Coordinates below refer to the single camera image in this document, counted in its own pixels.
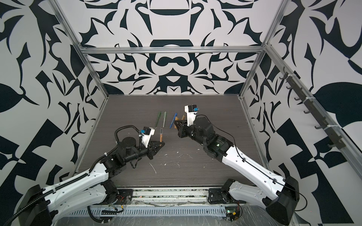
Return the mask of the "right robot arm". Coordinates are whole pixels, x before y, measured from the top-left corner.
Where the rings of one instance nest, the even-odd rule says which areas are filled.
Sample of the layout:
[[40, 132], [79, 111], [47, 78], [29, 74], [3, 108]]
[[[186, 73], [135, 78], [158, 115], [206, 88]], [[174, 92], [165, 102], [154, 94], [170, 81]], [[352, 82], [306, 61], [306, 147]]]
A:
[[196, 141], [208, 156], [235, 169], [254, 184], [247, 186], [228, 180], [223, 186], [226, 194], [235, 201], [264, 208], [270, 217], [284, 226], [290, 224], [303, 196], [295, 178], [283, 177], [256, 163], [230, 140], [217, 134], [206, 117], [197, 117], [192, 124], [186, 120], [177, 120], [174, 124], [180, 138]]

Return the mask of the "green pen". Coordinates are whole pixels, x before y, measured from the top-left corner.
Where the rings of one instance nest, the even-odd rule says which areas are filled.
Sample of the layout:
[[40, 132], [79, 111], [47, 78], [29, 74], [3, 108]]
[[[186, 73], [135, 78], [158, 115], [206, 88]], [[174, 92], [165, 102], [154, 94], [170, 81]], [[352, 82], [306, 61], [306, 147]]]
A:
[[166, 118], [167, 118], [167, 111], [165, 111], [163, 113], [163, 123], [162, 123], [162, 127], [164, 128], [165, 127], [165, 124], [166, 124]]
[[155, 127], [157, 127], [157, 126], [158, 126], [158, 123], [159, 123], [159, 120], [160, 120], [161, 114], [162, 114], [162, 112], [161, 112], [161, 111], [159, 111], [159, 112], [158, 112], [158, 114], [157, 114], [157, 118], [156, 118], [156, 122], [155, 122]]

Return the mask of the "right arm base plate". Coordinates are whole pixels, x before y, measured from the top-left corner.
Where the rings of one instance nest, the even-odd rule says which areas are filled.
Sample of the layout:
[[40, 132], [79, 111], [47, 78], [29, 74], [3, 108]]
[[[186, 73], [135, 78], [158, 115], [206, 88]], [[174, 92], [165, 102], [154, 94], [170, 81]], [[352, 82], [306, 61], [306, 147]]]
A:
[[210, 204], [230, 204], [238, 203], [229, 192], [222, 190], [221, 188], [209, 188], [207, 201]]

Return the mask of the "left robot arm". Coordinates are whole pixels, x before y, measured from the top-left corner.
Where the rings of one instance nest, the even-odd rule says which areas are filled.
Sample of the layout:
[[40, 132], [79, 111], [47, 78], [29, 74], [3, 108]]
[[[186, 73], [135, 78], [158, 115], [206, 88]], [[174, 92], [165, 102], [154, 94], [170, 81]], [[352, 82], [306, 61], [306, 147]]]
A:
[[153, 128], [139, 130], [133, 125], [116, 129], [116, 146], [111, 151], [67, 180], [45, 188], [31, 187], [17, 212], [4, 225], [10, 226], [18, 219], [22, 226], [50, 226], [78, 209], [90, 209], [95, 204], [113, 205], [120, 194], [112, 178], [123, 172], [128, 163], [136, 168], [143, 157], [152, 160], [165, 146], [164, 142], [151, 140], [154, 133]]

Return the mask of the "blue pen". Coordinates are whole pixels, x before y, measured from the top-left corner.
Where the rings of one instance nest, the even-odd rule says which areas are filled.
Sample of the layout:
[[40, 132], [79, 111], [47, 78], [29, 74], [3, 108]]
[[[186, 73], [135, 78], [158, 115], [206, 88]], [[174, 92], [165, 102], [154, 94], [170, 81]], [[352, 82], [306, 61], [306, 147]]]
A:
[[170, 129], [173, 127], [177, 115], [178, 115], [177, 113], [174, 114], [173, 119], [172, 119], [172, 121], [171, 121], [171, 124], [170, 124], [170, 126], [169, 126]]

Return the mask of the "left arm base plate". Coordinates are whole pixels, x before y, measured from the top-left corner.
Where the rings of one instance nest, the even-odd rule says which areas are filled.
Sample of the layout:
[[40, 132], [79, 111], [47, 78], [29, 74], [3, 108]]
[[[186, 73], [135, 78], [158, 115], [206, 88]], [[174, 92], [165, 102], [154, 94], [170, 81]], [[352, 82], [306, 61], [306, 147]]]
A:
[[133, 200], [133, 189], [118, 189], [115, 205], [126, 205]]

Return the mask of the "tan pen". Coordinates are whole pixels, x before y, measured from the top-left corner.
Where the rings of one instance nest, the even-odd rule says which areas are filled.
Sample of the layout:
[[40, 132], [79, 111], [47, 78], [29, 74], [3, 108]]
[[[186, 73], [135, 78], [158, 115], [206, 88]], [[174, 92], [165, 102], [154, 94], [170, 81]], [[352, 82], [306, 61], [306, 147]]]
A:
[[185, 119], [185, 115], [183, 115], [180, 120], [184, 120], [184, 119]]
[[163, 141], [163, 128], [160, 128], [160, 142]]

